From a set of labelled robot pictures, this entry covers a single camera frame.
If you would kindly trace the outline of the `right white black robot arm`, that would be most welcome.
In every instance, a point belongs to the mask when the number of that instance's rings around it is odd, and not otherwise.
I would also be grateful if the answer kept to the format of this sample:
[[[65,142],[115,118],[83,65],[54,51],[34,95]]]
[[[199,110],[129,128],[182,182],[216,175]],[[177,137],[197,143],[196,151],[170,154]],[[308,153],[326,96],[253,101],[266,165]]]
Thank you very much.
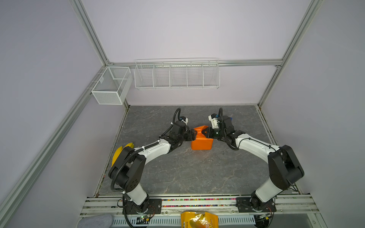
[[[290,146],[272,145],[235,130],[232,119],[223,115],[222,108],[208,119],[212,126],[203,130],[203,135],[226,143],[232,150],[249,152],[268,164],[269,178],[251,195],[249,205],[254,210],[260,211],[268,203],[273,203],[274,197],[304,177],[305,172]]]

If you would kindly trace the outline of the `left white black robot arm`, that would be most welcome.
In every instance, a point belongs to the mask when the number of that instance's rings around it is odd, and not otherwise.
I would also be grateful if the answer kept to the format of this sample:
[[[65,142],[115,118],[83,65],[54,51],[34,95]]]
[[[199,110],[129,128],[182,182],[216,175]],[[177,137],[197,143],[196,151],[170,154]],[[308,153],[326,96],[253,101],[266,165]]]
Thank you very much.
[[[108,173],[110,190],[122,193],[125,199],[144,211],[149,201],[140,184],[145,165],[172,152],[184,142],[194,141],[196,135],[197,132],[188,126],[188,118],[181,116],[180,108],[176,109],[170,127],[157,141],[137,148],[130,143],[114,154]]]

